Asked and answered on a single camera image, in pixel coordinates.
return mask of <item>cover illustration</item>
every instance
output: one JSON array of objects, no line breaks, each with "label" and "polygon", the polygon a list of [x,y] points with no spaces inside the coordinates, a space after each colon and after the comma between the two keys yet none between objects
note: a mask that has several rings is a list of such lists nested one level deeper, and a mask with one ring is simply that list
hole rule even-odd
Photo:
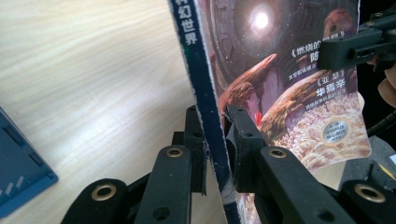
[{"label": "cover illustration", "polygon": [[244,107],[267,145],[289,149],[311,172],[370,155],[355,67],[317,69],[323,40],[356,34],[359,3],[170,0],[229,222],[260,220],[254,195],[233,192],[226,105]]}]

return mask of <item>metal ring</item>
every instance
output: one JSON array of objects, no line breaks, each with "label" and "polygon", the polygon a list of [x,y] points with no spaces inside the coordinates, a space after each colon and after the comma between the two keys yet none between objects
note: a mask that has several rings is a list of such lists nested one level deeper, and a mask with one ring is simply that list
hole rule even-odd
[{"label": "metal ring", "polygon": [[181,155],[183,155],[183,150],[179,149],[179,148],[170,148],[166,151],[166,156],[168,157],[180,157]]},{"label": "metal ring", "polygon": [[[109,189],[110,192],[107,192],[105,194],[99,193],[100,190],[103,189]],[[112,184],[104,184],[96,187],[96,189],[92,192],[91,197],[98,202],[105,201],[107,199],[110,199],[113,197],[117,192],[116,186]]]},{"label": "metal ring", "polygon": [[286,152],[284,152],[283,150],[280,149],[271,149],[269,150],[269,153],[271,156],[275,157],[275,158],[285,158],[288,154],[286,154]]},{"label": "metal ring", "polygon": [[363,199],[373,203],[384,203],[387,199],[385,195],[379,190],[372,188],[368,185],[357,184],[354,188],[355,192],[359,194]]}]

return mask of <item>book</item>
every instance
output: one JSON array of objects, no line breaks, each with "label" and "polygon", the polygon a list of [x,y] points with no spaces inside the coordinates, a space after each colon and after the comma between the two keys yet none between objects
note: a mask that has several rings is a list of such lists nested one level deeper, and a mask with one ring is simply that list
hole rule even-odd
[{"label": "book", "polygon": [[314,172],[371,153],[354,66],[317,69],[323,40],[357,33],[359,0],[169,0],[226,217],[258,223],[238,194],[221,125],[246,109],[267,145]]}]

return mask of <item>wooden table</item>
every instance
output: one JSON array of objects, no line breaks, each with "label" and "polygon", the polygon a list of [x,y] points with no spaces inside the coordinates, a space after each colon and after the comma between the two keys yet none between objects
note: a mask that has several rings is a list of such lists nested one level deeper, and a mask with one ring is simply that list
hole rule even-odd
[{"label": "wooden table", "polygon": [[[91,182],[150,172],[194,104],[167,1],[13,0],[0,12],[0,106],[60,178],[0,221],[59,223]],[[209,173],[192,223],[224,222]]]}]

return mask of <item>magazine cover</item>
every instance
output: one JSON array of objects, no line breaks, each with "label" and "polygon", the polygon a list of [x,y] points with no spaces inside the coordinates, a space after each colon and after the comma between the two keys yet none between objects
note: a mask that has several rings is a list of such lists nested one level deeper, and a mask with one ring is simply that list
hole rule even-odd
[{"label": "magazine cover", "polygon": [[267,145],[289,149],[310,172],[370,155],[355,67],[317,69],[323,40],[357,33],[359,3],[170,0],[229,222],[260,219],[254,194],[233,189],[226,105],[244,107]]}]

